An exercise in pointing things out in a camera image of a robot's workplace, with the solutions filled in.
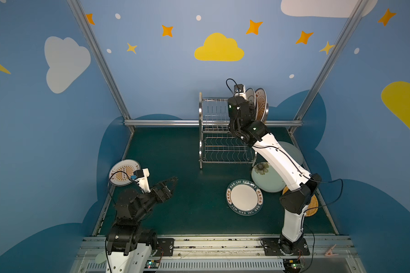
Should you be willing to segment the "white plate orange sunburst edge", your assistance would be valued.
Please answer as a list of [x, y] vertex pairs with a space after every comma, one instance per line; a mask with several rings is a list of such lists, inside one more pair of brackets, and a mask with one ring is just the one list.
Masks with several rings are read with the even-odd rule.
[[131, 159], [125, 159], [115, 164], [109, 172], [109, 182], [117, 187], [129, 185], [134, 171], [141, 169], [140, 164]]

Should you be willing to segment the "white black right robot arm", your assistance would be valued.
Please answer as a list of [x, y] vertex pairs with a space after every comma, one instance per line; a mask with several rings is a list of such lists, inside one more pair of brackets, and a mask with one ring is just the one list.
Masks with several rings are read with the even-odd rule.
[[227, 105], [230, 133], [258, 152], [288, 187], [280, 197], [285, 209], [281, 236], [291, 243], [299, 241], [303, 237], [305, 213], [319, 182], [282, 148], [264, 123], [254, 119], [248, 100], [233, 96]]

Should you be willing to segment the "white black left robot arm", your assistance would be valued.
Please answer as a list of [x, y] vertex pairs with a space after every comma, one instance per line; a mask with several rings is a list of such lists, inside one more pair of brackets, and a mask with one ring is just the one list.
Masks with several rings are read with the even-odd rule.
[[177, 177], [161, 181], [148, 191], [123, 191], [116, 202], [116, 219], [105, 239], [107, 273], [142, 273], [158, 249], [157, 232], [141, 224], [153, 208], [173, 197]]

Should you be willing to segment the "stainless steel dish rack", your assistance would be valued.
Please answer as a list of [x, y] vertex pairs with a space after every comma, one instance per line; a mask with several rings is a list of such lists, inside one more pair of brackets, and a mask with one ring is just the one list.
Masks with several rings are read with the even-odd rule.
[[256, 163], [257, 152], [231, 135], [227, 99], [199, 94], [199, 168], [205, 164]]

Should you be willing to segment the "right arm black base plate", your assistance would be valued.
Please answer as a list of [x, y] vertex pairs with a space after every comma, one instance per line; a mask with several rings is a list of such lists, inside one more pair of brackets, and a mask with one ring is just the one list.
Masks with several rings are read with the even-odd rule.
[[266, 256], [310, 255], [308, 244], [302, 236], [296, 242], [291, 242], [283, 235], [277, 238], [262, 238], [260, 243]]

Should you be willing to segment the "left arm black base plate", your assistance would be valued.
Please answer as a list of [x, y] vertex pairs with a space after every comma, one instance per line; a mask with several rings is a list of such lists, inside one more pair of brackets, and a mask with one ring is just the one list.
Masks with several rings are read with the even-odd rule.
[[173, 238], [158, 238], [157, 244], [152, 248], [152, 257], [172, 257], [174, 252], [174, 239]]

